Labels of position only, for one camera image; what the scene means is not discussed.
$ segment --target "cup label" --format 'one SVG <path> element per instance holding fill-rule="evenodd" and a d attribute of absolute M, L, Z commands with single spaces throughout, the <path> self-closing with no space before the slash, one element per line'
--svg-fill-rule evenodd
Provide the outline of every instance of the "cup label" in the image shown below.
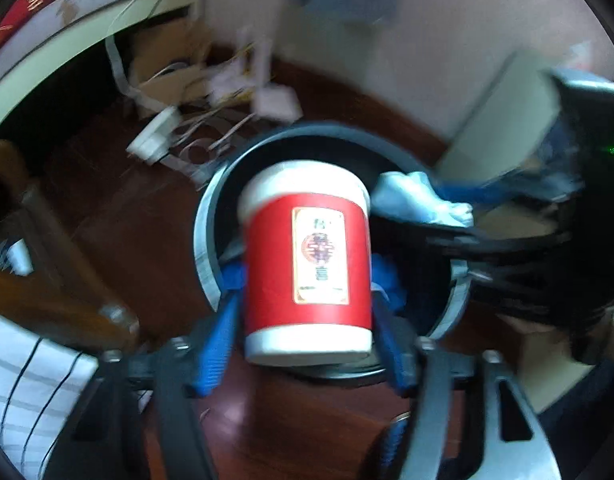
<path fill-rule="evenodd" d="M 293 300 L 349 304 L 345 216 L 335 209 L 292 210 Z"/>

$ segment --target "wooden furniture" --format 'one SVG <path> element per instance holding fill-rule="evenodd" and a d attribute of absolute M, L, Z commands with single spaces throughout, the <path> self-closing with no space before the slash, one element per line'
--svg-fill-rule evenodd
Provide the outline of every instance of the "wooden furniture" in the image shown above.
<path fill-rule="evenodd" d="M 137 0 L 113 32 L 188 6 L 193 0 Z M 129 0 L 56 0 L 0 49 L 0 124 L 52 73 L 102 41 Z"/>
<path fill-rule="evenodd" d="M 103 284 L 65 234 L 22 157 L 0 140 L 0 239 L 23 239 L 35 272 L 0 270 L 0 314 L 72 348 L 129 350 L 138 336 L 131 311 Z"/>

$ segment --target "cardboard box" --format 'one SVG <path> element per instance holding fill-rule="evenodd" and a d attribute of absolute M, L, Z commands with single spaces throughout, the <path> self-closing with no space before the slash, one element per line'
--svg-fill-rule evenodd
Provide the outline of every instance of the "cardboard box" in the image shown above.
<path fill-rule="evenodd" d="M 505 203 L 477 218 L 474 225 L 488 238 L 545 236 L 557 229 L 555 221 L 514 203 Z"/>
<path fill-rule="evenodd" d="M 181 18 L 142 30 L 134 38 L 130 82 L 145 96 L 165 106 L 204 98 L 209 94 L 203 71 L 210 47 L 211 34 L 202 22 Z M 174 62 L 190 66 L 155 77 Z M 137 104 L 141 118 L 157 113 L 142 105 L 140 99 Z"/>

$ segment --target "striped cloth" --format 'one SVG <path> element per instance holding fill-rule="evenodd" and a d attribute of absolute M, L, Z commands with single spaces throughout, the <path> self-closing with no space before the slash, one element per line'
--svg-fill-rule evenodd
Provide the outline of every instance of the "striped cloth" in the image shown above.
<path fill-rule="evenodd" d="M 0 244 L 0 270 L 33 272 L 23 240 Z M 0 446 L 28 480 L 42 477 L 58 434 L 98 368 L 91 355 L 0 316 Z M 142 411 L 152 392 L 138 392 Z"/>

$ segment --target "red paper cup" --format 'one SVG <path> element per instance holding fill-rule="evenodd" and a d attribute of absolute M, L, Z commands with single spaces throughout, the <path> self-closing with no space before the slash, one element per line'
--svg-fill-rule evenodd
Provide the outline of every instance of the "red paper cup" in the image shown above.
<path fill-rule="evenodd" d="M 372 347 L 369 193 L 343 168 L 281 162 L 243 190 L 245 357 L 340 364 Z"/>

